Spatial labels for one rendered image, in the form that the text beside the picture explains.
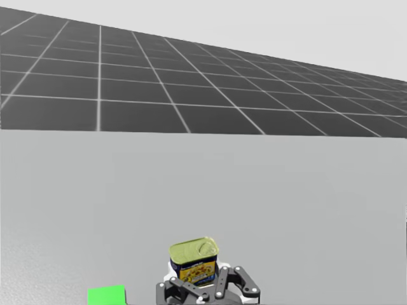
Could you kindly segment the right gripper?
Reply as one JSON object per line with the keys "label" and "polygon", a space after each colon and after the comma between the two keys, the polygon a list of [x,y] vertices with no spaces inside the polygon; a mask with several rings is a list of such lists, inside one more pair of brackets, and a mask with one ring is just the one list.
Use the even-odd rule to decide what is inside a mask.
{"label": "right gripper", "polygon": [[156,284],[156,305],[242,305],[260,302],[261,290],[242,266],[219,268],[214,294],[180,280],[167,263],[167,274]]}

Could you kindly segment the green and blue rectangular can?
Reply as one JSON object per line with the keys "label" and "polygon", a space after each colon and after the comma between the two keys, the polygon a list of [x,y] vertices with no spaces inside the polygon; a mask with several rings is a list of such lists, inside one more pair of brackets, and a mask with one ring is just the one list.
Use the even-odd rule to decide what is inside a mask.
{"label": "green and blue rectangular can", "polygon": [[178,279],[200,286],[214,281],[218,253],[210,237],[184,241],[169,247],[170,265]]}

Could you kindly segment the green pad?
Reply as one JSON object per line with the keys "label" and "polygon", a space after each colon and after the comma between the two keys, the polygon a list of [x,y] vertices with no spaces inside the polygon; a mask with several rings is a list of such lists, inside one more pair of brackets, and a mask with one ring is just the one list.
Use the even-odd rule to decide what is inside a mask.
{"label": "green pad", "polygon": [[89,288],[87,305],[127,305],[125,286]]}

